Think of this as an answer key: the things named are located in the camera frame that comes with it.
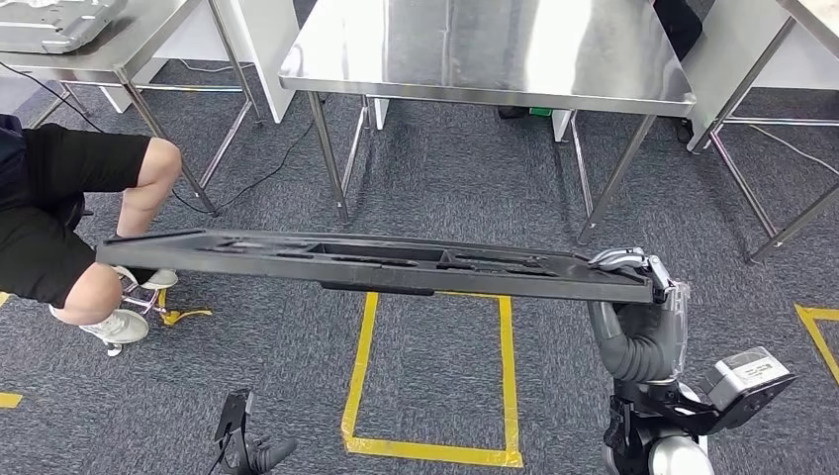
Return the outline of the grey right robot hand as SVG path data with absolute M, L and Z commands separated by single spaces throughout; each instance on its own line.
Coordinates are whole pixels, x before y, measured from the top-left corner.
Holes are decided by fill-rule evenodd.
M 690 286 L 673 279 L 659 256 L 640 247 L 605 250 L 589 260 L 603 271 L 631 268 L 652 281 L 650 304 L 590 302 L 602 363 L 616 380 L 668 383 L 684 369 Z

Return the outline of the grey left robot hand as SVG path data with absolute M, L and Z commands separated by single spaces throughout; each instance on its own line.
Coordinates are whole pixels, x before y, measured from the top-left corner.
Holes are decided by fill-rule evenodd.
M 268 437 L 258 437 L 253 440 L 253 451 L 249 464 L 254 474 L 268 474 L 291 455 L 298 446 L 296 438 L 282 440 L 276 446 L 270 444 L 268 440 Z

